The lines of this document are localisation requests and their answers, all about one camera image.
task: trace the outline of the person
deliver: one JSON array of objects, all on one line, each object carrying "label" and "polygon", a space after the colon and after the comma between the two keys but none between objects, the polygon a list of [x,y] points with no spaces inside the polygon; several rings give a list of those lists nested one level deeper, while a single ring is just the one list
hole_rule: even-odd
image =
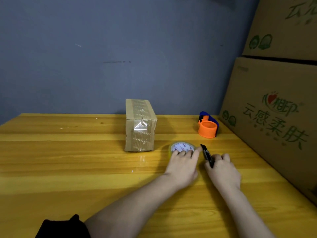
[{"label": "person", "polygon": [[[173,152],[166,171],[152,182],[103,208],[84,223],[74,215],[69,221],[45,220],[36,236],[41,237],[137,237],[153,213],[169,197],[190,185],[198,175],[201,147]],[[205,168],[225,200],[241,238],[274,238],[240,190],[241,175],[228,154],[215,154],[214,167]]]}]

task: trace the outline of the person's left arm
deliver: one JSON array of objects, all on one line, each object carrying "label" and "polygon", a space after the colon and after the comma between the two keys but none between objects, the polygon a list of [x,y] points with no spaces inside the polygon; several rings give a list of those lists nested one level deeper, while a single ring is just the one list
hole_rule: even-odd
[{"label": "person's left arm", "polygon": [[136,237],[161,204],[196,179],[200,152],[200,147],[194,152],[175,151],[163,175],[86,220],[91,238]]}]

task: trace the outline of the person's right arm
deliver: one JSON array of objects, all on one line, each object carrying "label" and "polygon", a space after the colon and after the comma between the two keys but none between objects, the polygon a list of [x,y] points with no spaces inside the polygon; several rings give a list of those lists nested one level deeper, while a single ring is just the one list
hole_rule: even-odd
[{"label": "person's right arm", "polygon": [[208,176],[227,203],[236,223],[240,238],[275,238],[269,228],[240,191],[241,175],[228,154],[213,155],[214,168],[205,163]]}]

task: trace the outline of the small cardboard box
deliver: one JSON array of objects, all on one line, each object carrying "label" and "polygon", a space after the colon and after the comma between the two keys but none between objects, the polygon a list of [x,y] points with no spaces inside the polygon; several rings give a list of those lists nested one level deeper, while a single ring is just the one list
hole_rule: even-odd
[{"label": "small cardboard box", "polygon": [[220,120],[317,204],[317,66],[237,58]]},{"label": "small cardboard box", "polygon": [[243,55],[317,60],[317,0],[260,0]]},{"label": "small cardboard box", "polygon": [[148,100],[127,99],[125,109],[125,151],[153,151],[157,118],[150,102]]}]

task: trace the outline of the black sleeve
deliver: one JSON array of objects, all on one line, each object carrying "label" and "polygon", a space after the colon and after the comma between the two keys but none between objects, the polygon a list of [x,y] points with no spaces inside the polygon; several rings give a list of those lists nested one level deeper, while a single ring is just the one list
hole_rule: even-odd
[{"label": "black sleeve", "polygon": [[35,238],[91,238],[86,225],[74,215],[70,220],[44,220]]}]

